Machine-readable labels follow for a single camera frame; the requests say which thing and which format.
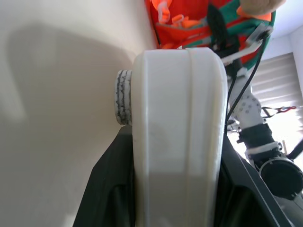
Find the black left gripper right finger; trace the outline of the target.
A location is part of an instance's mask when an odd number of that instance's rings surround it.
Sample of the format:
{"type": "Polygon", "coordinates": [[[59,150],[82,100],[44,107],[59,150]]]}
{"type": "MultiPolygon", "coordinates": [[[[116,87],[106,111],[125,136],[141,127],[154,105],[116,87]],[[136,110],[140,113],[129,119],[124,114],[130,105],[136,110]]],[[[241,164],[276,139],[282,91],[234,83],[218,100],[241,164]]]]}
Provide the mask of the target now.
{"type": "Polygon", "coordinates": [[[214,227],[293,227],[257,171],[223,137],[214,227]]]}

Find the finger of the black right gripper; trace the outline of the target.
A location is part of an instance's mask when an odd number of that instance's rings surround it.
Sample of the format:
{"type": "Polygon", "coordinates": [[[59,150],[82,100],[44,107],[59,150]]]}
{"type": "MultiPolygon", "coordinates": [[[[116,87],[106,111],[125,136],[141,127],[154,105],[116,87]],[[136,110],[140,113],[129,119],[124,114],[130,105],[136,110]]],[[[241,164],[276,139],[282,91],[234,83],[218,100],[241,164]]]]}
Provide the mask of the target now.
{"type": "Polygon", "coordinates": [[[223,15],[213,4],[208,5],[207,23],[212,32],[214,44],[219,47],[225,47],[227,45],[229,33],[223,15]]]}

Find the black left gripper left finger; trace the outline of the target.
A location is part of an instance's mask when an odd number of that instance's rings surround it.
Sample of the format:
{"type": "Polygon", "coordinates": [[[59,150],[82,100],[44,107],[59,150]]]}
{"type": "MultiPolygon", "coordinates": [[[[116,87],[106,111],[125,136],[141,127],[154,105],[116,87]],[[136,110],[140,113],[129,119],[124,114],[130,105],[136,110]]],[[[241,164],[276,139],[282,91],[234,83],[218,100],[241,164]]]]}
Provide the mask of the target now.
{"type": "Polygon", "coordinates": [[[94,165],[73,227],[135,227],[132,128],[123,126],[94,165]]]}

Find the orange and teal backpack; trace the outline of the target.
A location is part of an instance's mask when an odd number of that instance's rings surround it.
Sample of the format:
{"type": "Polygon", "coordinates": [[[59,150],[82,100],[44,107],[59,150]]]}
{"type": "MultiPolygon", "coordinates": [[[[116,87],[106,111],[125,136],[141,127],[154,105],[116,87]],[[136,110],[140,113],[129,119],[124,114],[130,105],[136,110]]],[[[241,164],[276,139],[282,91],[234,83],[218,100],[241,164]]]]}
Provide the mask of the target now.
{"type": "MultiPolygon", "coordinates": [[[[246,14],[239,0],[144,0],[144,3],[159,49],[212,49],[214,38],[206,20],[209,4],[224,13],[229,31],[239,37],[240,51],[260,22],[273,27],[276,18],[276,10],[258,16],[246,14]]],[[[242,65],[249,70],[257,58],[257,51],[244,56],[242,65]]]]}

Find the tan plush toy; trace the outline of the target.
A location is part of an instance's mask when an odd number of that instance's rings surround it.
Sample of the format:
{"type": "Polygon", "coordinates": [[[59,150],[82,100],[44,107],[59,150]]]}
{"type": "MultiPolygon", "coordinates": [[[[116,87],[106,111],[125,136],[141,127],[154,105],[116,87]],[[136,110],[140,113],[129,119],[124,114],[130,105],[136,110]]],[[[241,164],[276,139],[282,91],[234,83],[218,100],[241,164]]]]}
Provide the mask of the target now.
{"type": "Polygon", "coordinates": [[[282,6],[286,0],[239,0],[240,7],[249,15],[264,15],[272,13],[282,6]]]}

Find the grey window blind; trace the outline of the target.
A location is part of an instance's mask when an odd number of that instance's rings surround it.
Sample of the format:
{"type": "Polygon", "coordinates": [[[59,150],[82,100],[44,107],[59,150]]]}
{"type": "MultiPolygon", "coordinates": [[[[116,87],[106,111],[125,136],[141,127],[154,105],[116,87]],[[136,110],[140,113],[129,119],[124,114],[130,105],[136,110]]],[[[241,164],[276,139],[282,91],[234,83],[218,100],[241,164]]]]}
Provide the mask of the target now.
{"type": "Polygon", "coordinates": [[[251,84],[254,96],[263,106],[303,106],[292,53],[262,61],[251,84]]]}

